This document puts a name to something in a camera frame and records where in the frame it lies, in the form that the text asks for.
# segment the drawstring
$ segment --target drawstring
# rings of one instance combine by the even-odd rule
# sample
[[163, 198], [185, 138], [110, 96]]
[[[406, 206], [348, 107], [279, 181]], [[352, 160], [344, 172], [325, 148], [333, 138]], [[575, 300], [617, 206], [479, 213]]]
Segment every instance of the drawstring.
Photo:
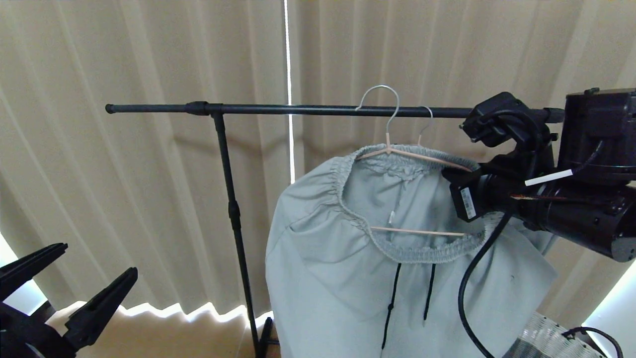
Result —
[[387, 330], [389, 329], [389, 319], [391, 318], [391, 311], [393, 310], [393, 303], [396, 300], [396, 291], [398, 289], [398, 276], [399, 269], [402, 267], [402, 264], [397, 264], [396, 277], [393, 281], [393, 294], [391, 295], [391, 303], [389, 304], [389, 312], [387, 312], [387, 321], [384, 324], [384, 337], [382, 338], [382, 349], [384, 349], [384, 345], [387, 343]]
[[431, 280], [429, 281], [429, 293], [426, 295], [426, 307], [424, 307], [424, 320], [429, 315], [429, 305], [431, 303], [431, 294], [433, 292], [433, 280], [435, 280], [435, 264], [431, 268]]

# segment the metal hook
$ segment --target metal hook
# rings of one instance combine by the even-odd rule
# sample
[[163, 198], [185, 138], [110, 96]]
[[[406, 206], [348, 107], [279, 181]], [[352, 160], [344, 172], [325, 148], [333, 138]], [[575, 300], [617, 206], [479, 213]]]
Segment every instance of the metal hook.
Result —
[[428, 123], [426, 124], [426, 126], [425, 126], [424, 128], [422, 128], [422, 130], [420, 131], [420, 136], [419, 136], [419, 137], [417, 137], [417, 145], [418, 145], [418, 146], [420, 146], [420, 147], [422, 146], [422, 145], [420, 144], [420, 142], [422, 141], [422, 133], [423, 133], [423, 132], [424, 132], [424, 131], [428, 128], [428, 127], [430, 127], [430, 126], [431, 126], [431, 122], [432, 122], [432, 120], [433, 120], [433, 111], [431, 111], [431, 109], [430, 109], [430, 108], [428, 108], [427, 106], [421, 106], [421, 107], [424, 107], [424, 108], [426, 108], [427, 110], [429, 110], [429, 113], [431, 114], [431, 116], [429, 117], [429, 118], [430, 118], [429, 122], [428, 122]]
[[391, 115], [391, 118], [389, 118], [389, 121], [387, 122], [387, 132], [386, 133], [389, 134], [389, 124], [391, 124], [391, 121], [393, 120], [393, 118], [395, 118], [396, 115], [398, 115], [398, 111], [399, 111], [399, 95], [396, 92], [396, 90], [392, 89], [391, 87], [389, 87], [387, 85], [377, 85], [377, 86], [371, 87], [370, 89], [366, 90], [366, 92], [362, 96], [362, 99], [360, 100], [360, 105], [358, 107], [356, 107], [356, 111], [359, 110], [360, 108], [362, 108], [362, 104], [364, 103], [364, 98], [366, 98], [366, 95], [369, 94], [369, 92], [371, 92], [372, 90], [379, 89], [380, 87], [388, 89], [391, 92], [393, 92], [394, 95], [396, 95], [396, 110], [393, 112], [393, 115]]

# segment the pleated curtain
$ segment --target pleated curtain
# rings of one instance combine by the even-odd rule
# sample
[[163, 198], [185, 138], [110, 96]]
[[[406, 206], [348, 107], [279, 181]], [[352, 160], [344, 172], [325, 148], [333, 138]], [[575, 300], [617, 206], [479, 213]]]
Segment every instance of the pleated curtain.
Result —
[[[569, 92], [636, 87], [635, 18], [633, 1], [0, 2], [0, 230], [18, 256], [69, 243], [36, 280], [55, 306], [137, 266], [126, 307], [229, 311], [244, 297], [211, 119], [104, 104], [286, 104], [289, 89], [294, 104], [358, 105], [385, 83], [404, 106], [470, 107], [506, 90], [562, 107]], [[394, 103], [382, 89], [365, 100]], [[423, 146], [479, 161], [513, 147], [472, 144], [460, 123], [397, 118], [391, 139], [414, 144], [424, 130]], [[294, 116], [293, 148], [286, 116], [226, 124], [260, 314], [278, 195], [322, 161], [383, 142], [386, 118]], [[540, 311], [567, 326], [628, 267], [565, 240], [548, 259], [560, 278]]]

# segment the floor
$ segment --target floor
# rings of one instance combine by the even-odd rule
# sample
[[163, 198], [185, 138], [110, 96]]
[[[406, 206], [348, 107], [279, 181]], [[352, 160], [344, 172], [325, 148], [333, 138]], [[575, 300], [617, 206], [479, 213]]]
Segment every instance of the floor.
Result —
[[[47, 323], [63, 333], [75, 309], [60, 310]], [[220, 323], [206, 312], [188, 320], [183, 313], [157, 317], [151, 312], [127, 316], [117, 311], [97, 343], [80, 350], [78, 357], [253, 358], [254, 348], [243, 317]], [[278, 346], [270, 346], [267, 357], [280, 357]]]

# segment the clothes rack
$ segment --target clothes rack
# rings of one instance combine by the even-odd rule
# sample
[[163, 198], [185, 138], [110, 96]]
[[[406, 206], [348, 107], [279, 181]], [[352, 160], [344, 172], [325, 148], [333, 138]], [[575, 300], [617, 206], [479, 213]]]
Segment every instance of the clothes rack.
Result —
[[[187, 104], [107, 104], [108, 113], [189, 113], [192, 115], [211, 116], [214, 119], [214, 127], [219, 140], [219, 150], [221, 152], [221, 162], [223, 163], [223, 174], [225, 176], [225, 186], [228, 192], [228, 216], [234, 232], [234, 240], [237, 248], [238, 265], [245, 293], [245, 305], [247, 306], [247, 318], [252, 334], [252, 343], [256, 358], [265, 358], [269, 345], [279, 344], [278, 340], [271, 338], [273, 320], [267, 318], [263, 326], [261, 337], [258, 337], [256, 319], [252, 307], [252, 293], [247, 272], [247, 261], [245, 259], [245, 247], [243, 245], [243, 235], [241, 233], [240, 210], [234, 192], [234, 181], [230, 166], [230, 153], [228, 142], [225, 136], [226, 114], [260, 114], [260, 115], [341, 115], [358, 117], [389, 117], [395, 111], [395, 107], [363, 106], [356, 110], [356, 106], [307, 106], [307, 105], [277, 105], [277, 104], [220, 104], [208, 103], [205, 101], [190, 102]], [[435, 118], [466, 118], [472, 108], [431, 108]], [[400, 107], [397, 117], [421, 117], [431, 116], [426, 107]]]

